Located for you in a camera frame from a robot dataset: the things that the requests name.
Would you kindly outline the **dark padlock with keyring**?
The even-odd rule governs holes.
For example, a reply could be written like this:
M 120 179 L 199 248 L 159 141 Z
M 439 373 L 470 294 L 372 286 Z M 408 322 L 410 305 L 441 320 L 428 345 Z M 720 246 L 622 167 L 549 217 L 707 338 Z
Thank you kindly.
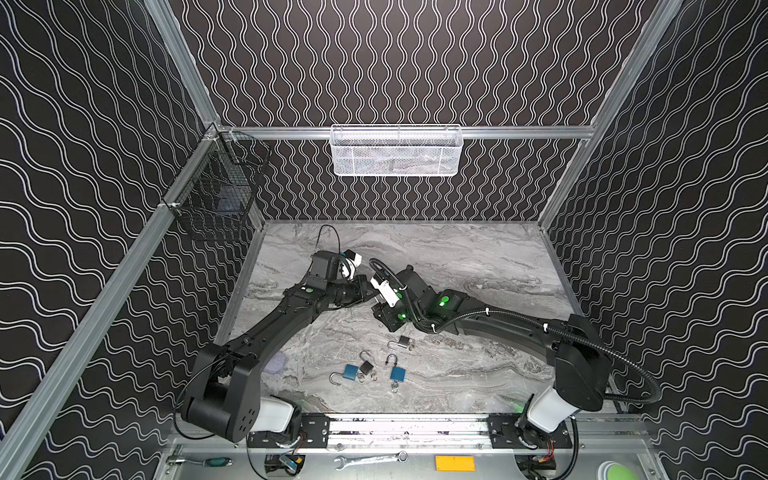
M 363 350 L 359 353 L 361 365 L 357 373 L 357 380 L 359 383 L 366 383 L 367 381 L 375 382 L 378 379 L 376 363 L 373 355 Z

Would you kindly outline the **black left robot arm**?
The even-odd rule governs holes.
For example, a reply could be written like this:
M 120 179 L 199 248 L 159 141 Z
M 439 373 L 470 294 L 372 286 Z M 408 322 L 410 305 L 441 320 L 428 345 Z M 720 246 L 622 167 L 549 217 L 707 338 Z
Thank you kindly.
M 229 441 L 244 439 L 260 416 L 261 377 L 271 359 L 323 313 L 375 296 L 361 263 L 352 250 L 314 253 L 302 279 L 255 326 L 200 350 L 176 407 L 181 419 Z

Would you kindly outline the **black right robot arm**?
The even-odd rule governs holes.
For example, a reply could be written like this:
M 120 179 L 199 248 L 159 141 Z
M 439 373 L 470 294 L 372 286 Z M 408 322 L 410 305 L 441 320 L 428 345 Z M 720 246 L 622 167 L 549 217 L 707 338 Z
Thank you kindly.
M 553 368 L 552 385 L 532 394 L 516 420 L 519 435 L 540 439 L 574 414 L 602 409 L 610 361 L 585 318 L 534 317 L 461 291 L 436 291 L 412 266 L 398 273 L 377 259 L 370 266 L 374 271 L 370 283 L 378 292 L 374 316 L 389 330 L 409 323 L 430 335 L 482 337 L 538 356 Z

